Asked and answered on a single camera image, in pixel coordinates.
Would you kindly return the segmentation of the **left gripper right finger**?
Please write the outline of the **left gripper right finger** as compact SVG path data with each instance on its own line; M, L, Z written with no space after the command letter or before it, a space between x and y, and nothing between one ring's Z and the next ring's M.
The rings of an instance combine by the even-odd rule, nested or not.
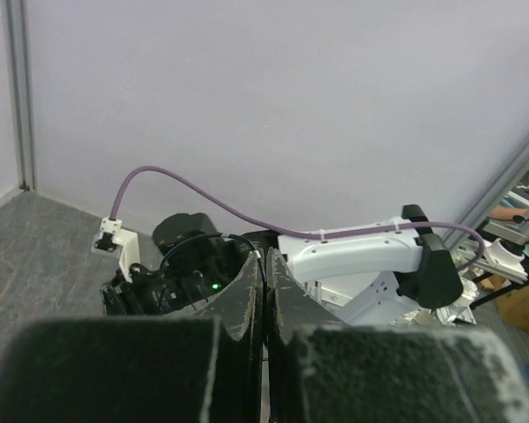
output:
M266 258L274 422L529 422L509 348L478 326L351 326Z

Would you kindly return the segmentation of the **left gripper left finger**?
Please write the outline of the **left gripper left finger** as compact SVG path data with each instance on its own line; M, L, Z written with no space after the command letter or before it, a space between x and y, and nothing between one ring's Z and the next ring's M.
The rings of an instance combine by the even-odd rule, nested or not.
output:
M193 315L30 323L0 359L0 422L256 422L263 296L250 256Z

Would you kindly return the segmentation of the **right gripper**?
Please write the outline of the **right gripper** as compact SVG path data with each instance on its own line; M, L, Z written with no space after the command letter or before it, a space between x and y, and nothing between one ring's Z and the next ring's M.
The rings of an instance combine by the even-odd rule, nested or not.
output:
M151 271L144 265L131 266L131 281L118 270L101 286L104 315L169 315L182 310L198 311L229 284L216 268L189 274L165 269Z

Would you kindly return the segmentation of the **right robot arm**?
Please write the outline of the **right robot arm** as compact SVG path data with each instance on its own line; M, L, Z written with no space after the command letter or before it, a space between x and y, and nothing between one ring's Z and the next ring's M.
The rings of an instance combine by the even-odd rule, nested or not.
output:
M161 254L140 258L138 235L105 218L93 251L115 256L115 276L101 287L105 315L172 315L206 308L245 271L267 291L286 281L353 325L387 324L419 308L445 309L465 292L451 253L421 209L410 205L371 226L283 234L219 232L203 213L178 213L153 232Z

